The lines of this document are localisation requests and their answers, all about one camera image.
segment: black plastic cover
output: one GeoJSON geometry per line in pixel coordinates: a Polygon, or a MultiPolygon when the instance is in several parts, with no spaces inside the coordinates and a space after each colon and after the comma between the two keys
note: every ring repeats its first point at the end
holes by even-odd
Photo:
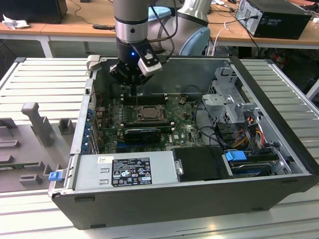
{"type": "Polygon", "coordinates": [[[228,179],[229,175],[219,147],[174,148],[175,161],[180,161],[183,174],[180,182],[228,179]]]}

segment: table leg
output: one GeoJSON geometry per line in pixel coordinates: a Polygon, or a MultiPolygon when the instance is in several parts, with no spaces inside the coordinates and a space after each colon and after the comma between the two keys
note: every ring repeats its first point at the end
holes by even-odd
{"type": "Polygon", "coordinates": [[[85,53],[88,53],[88,54],[91,53],[89,43],[87,41],[84,41],[84,49],[85,49],[85,53]]]}
{"type": "Polygon", "coordinates": [[[48,39],[41,39],[40,40],[44,55],[46,58],[53,58],[54,54],[51,51],[50,41],[48,39]]]}
{"type": "Polygon", "coordinates": [[[309,100],[312,100],[318,92],[319,92],[319,79],[314,84],[314,86],[311,87],[311,89],[308,91],[306,96],[308,97],[309,100]]]}

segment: desktop computer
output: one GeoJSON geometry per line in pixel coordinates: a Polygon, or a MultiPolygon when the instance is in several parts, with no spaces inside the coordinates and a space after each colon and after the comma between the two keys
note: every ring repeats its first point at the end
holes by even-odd
{"type": "Polygon", "coordinates": [[[236,19],[254,37],[299,39],[311,14],[284,0],[241,0],[236,19]]]}

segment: paper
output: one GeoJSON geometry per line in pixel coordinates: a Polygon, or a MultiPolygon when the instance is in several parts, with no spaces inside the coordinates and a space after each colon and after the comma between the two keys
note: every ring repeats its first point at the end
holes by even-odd
{"type": "Polygon", "coordinates": [[[4,14],[2,23],[13,30],[15,30],[16,28],[24,28],[30,26],[25,20],[12,20],[6,17],[4,14]]]}

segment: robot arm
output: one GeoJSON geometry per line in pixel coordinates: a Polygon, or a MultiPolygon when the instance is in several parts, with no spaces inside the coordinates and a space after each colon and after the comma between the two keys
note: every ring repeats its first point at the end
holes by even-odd
{"type": "MultiPolygon", "coordinates": [[[[207,45],[210,31],[207,27],[207,13],[210,0],[185,0],[177,11],[177,17],[170,13],[161,19],[167,32],[172,35],[174,53],[196,55],[207,45]]],[[[110,69],[110,74],[123,85],[131,87],[131,95],[136,94],[136,86],[142,85],[162,68],[155,50],[172,51],[157,18],[149,21],[149,5],[155,0],[114,0],[115,28],[117,37],[118,62],[110,69]]]]}

